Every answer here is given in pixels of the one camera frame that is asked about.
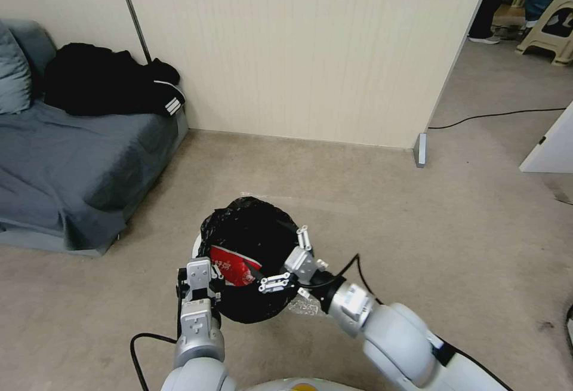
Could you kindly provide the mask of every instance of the gray blanket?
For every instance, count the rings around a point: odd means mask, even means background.
[[[63,234],[70,249],[109,242],[176,137],[175,118],[158,115],[77,117],[41,101],[1,115],[0,227]]]

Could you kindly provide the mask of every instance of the gray pillow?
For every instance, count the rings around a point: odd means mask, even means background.
[[[30,107],[32,74],[18,42],[0,21],[0,114]]]

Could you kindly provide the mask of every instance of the black jacket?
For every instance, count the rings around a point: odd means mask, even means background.
[[[179,73],[154,59],[138,64],[128,51],[72,43],[45,71],[45,102],[71,115],[157,113],[171,116],[185,102]]]

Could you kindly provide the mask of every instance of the gray sofa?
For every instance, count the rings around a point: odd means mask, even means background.
[[[33,21],[2,22],[29,63],[33,106],[0,115],[0,244],[103,255],[182,142],[185,114],[76,117],[48,106],[53,43]]]

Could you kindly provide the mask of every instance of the black plastic bag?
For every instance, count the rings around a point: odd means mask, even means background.
[[[217,308],[227,318],[250,324],[277,315],[296,295],[285,289],[262,294],[245,261],[263,276],[284,273],[284,263],[298,245],[297,225],[270,203],[241,197],[225,209],[215,209],[201,225],[200,257],[210,257],[227,281]]]

